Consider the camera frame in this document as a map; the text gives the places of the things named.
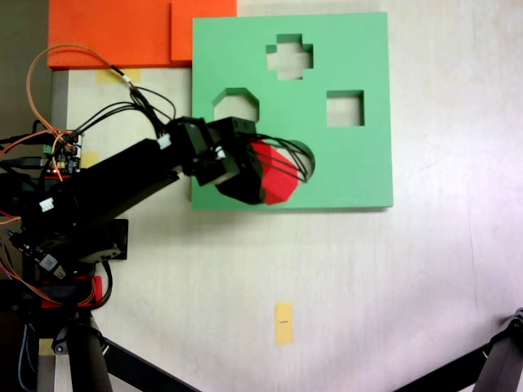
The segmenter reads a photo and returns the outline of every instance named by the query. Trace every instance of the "white table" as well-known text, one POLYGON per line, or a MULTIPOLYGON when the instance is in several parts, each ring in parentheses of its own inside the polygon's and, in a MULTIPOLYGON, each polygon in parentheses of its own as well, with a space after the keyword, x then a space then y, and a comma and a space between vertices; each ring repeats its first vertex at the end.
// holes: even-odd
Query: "white table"
MULTIPOLYGON (((179 181, 125 214, 129 260, 95 317, 206 392, 393 390, 523 305, 523 3, 275 1, 239 0, 239 15, 388 12, 395 206, 196 212, 179 181), (293 303, 291 345, 275 345, 276 301, 293 303)), ((142 77, 190 115, 189 69, 142 77)), ((127 97, 93 81, 69 73, 69 127, 127 97)), ((102 158, 153 135, 131 112, 88 133, 102 158)))

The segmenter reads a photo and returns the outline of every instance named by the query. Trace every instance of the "orange foam board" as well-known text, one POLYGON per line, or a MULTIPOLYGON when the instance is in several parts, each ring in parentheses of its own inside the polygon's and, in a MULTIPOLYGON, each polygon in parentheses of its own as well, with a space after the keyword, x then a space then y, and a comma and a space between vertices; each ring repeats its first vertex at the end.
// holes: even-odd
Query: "orange foam board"
MULTIPOLYGON (((169 66, 171 1, 50 0, 49 46, 85 45, 118 67, 169 66)), ((92 55, 65 49, 51 52, 47 63, 54 69, 105 67, 92 55)))
POLYGON ((172 0, 171 64, 191 66, 194 18, 233 16, 236 16, 236 0, 172 0))

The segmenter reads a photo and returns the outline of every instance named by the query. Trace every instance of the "green board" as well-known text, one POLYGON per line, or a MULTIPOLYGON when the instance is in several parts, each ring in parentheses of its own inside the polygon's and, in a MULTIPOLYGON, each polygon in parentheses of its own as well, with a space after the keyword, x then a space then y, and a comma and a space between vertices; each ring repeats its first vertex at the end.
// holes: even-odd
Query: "green board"
POLYGON ((248 206, 193 182, 193 208, 391 207, 391 116, 387 14, 272 16, 194 20, 193 116, 213 121, 234 91, 259 102, 257 131, 308 145, 316 168, 277 206, 248 206), (313 55, 301 79, 279 80, 267 53, 302 42, 313 55), (358 126, 328 123, 328 98, 353 97, 358 126))

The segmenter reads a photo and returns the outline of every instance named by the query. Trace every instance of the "tripod leg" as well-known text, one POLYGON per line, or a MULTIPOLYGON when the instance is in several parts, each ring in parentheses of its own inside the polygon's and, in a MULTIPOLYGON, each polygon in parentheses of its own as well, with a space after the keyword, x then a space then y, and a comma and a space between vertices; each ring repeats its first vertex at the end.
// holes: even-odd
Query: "tripod leg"
POLYGON ((523 370, 523 352, 507 336, 492 347, 473 392, 516 392, 523 370))
POLYGON ((486 360, 483 353, 488 352, 489 345, 484 345, 403 388, 399 388, 396 392, 459 392, 464 390, 476 382, 486 360))
MULTIPOLYGON (((91 317, 87 312, 80 316, 91 317)), ((67 349, 74 392, 113 392, 100 344, 92 328, 74 323, 67 335, 67 349)))

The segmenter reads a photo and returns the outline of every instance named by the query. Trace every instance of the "cross-shaped hole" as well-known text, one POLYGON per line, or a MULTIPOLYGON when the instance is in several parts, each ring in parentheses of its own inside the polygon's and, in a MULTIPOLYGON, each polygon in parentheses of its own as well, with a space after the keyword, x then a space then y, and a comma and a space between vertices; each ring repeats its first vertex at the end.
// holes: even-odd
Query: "cross-shaped hole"
POLYGON ((305 69, 313 68, 313 46, 303 44, 301 34, 279 34, 276 45, 267 45, 267 68, 279 80, 303 79, 305 69))

